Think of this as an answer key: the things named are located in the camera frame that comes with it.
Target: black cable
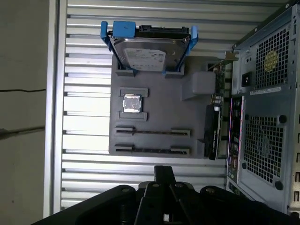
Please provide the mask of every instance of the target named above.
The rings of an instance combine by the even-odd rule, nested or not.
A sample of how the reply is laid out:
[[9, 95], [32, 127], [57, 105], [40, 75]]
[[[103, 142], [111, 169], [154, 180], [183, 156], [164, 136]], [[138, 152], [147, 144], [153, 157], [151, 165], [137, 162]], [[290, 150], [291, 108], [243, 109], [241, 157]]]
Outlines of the black cable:
[[8, 90], [0, 90], [0, 92], [15, 92], [15, 91], [26, 92], [26, 93], [32, 93], [32, 92], [46, 91], [46, 89], [37, 89], [37, 90], [8, 89]]

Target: metal frame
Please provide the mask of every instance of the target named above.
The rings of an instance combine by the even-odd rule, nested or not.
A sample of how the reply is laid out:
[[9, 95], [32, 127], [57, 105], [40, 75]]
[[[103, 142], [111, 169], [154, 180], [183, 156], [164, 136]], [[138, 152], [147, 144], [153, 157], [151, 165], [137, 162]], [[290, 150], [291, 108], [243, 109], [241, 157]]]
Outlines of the metal frame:
[[58, 27], [58, 0], [49, 1], [49, 29], [48, 29], [48, 69], [47, 69], [47, 96], [46, 96], [46, 127], [45, 127], [45, 173], [44, 173], [44, 209], [43, 217], [53, 213], [53, 131], [54, 131], [54, 107], [56, 85], [56, 44]]
[[67, 0], [50, 1], [45, 129], [44, 213], [60, 211]]

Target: gray wall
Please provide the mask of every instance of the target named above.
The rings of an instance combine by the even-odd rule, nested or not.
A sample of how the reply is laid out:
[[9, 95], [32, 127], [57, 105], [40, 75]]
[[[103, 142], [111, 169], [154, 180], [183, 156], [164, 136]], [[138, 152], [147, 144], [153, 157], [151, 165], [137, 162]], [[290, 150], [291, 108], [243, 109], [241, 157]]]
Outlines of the gray wall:
[[[0, 89], [46, 87], [48, 1], [1, 1]], [[45, 124], [45, 92], [0, 93], [0, 128]], [[45, 133], [0, 141], [0, 224], [43, 216]]]

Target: aluminum louvered wall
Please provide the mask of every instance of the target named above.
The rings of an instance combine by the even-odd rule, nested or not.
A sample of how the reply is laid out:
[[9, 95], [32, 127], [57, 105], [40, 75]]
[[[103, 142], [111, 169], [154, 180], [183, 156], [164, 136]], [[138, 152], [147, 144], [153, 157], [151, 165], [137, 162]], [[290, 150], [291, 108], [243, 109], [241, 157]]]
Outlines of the aluminum louvered wall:
[[282, 1], [251, 2], [50, 1], [44, 216], [119, 184], [136, 188], [153, 179], [154, 165], [172, 165], [177, 179], [196, 190], [225, 187], [225, 160], [108, 154], [112, 54], [100, 24], [197, 25], [200, 40], [191, 55], [222, 58]]

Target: fan grille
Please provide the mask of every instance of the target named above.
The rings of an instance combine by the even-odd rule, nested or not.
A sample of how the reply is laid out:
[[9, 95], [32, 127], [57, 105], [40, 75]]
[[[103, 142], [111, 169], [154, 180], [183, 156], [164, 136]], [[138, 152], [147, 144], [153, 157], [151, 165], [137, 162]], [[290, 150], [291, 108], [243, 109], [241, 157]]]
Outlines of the fan grille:
[[273, 183], [280, 177], [283, 128], [276, 126], [275, 117], [250, 117], [246, 124], [245, 154], [247, 169]]
[[259, 44], [256, 52], [255, 87], [263, 88], [287, 80], [289, 31], [283, 29]]

